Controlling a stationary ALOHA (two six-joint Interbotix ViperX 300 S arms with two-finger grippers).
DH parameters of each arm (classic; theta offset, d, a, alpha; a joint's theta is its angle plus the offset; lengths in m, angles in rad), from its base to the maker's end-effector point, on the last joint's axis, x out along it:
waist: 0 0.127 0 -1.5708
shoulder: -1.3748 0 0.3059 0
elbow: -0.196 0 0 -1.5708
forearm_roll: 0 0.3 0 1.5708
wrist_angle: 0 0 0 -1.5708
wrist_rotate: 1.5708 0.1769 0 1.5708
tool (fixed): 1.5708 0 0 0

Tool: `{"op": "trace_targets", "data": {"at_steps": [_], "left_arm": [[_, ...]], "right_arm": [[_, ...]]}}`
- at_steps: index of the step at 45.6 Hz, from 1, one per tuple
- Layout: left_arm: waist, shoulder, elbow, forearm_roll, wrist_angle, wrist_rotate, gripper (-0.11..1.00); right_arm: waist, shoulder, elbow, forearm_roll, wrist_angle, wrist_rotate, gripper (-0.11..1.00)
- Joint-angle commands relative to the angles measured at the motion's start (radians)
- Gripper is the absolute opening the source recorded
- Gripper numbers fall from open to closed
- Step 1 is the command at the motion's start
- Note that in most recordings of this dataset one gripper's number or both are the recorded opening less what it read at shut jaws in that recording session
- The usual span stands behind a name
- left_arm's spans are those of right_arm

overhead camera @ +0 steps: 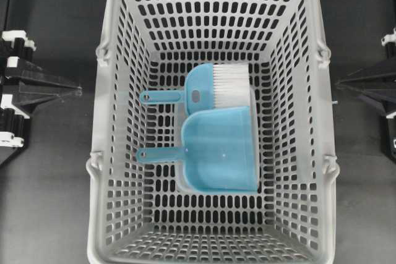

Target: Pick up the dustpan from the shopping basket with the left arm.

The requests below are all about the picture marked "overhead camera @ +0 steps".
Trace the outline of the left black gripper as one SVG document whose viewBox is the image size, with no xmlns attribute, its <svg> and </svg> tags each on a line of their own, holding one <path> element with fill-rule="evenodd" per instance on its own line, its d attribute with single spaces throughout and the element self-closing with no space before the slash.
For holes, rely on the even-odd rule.
<svg viewBox="0 0 396 264">
<path fill-rule="evenodd" d="M 77 83 L 25 60 L 31 56 L 23 30 L 1 32 L 1 164 L 6 165 L 28 145 L 30 115 L 40 104 L 80 97 Z M 57 88 L 18 88 L 19 85 Z"/>
</svg>

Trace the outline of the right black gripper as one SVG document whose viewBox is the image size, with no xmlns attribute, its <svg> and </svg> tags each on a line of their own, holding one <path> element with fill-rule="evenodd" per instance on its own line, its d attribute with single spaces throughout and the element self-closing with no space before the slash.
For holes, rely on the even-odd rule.
<svg viewBox="0 0 396 264">
<path fill-rule="evenodd" d="M 387 131 L 387 154 L 395 161 L 395 89 L 360 88 L 345 86 L 360 82 L 395 82 L 395 28 L 393 33 L 381 39 L 387 59 L 372 66 L 358 69 L 337 80 L 335 85 L 357 99 L 373 107 L 385 117 Z"/>
</svg>

